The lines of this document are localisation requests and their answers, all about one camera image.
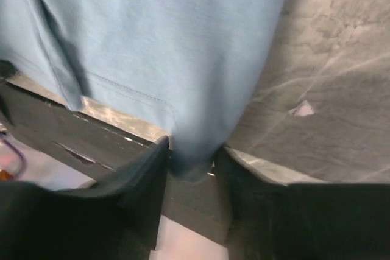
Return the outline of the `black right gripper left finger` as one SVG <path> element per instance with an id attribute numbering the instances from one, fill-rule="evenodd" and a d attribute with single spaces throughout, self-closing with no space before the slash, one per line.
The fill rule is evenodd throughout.
<path id="1" fill-rule="evenodd" d="M 1 183 L 2 259 L 148 259 L 157 244 L 169 139 L 89 188 Z"/>

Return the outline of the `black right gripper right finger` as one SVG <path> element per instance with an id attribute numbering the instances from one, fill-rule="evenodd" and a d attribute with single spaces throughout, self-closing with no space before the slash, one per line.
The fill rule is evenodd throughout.
<path id="1" fill-rule="evenodd" d="M 216 178 L 227 201 L 230 259 L 388 259 L 389 185 L 280 184 L 221 148 Z"/>

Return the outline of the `grey-blue t-shirt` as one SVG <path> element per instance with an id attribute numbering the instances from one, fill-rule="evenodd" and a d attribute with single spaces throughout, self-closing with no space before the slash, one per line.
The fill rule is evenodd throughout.
<path id="1" fill-rule="evenodd" d="M 72 111 L 88 97 L 171 135 L 194 181 L 237 126 L 284 0 L 1 0 L 1 59 Z"/>

